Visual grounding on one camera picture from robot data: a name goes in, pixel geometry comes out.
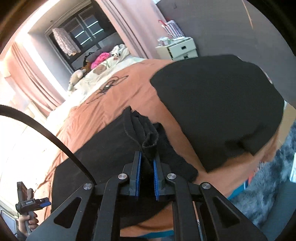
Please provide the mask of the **person's left hand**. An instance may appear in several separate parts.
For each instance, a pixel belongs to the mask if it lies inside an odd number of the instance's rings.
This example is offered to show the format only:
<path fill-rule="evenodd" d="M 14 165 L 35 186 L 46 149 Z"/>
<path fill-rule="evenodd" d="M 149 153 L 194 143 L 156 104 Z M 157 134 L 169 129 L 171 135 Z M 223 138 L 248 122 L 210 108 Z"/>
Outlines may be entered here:
<path fill-rule="evenodd" d="M 22 215 L 18 218 L 18 230 L 16 232 L 18 240 L 26 240 L 29 235 L 28 230 L 33 231 L 39 226 L 37 217 L 34 212 L 33 218 L 29 215 Z"/>

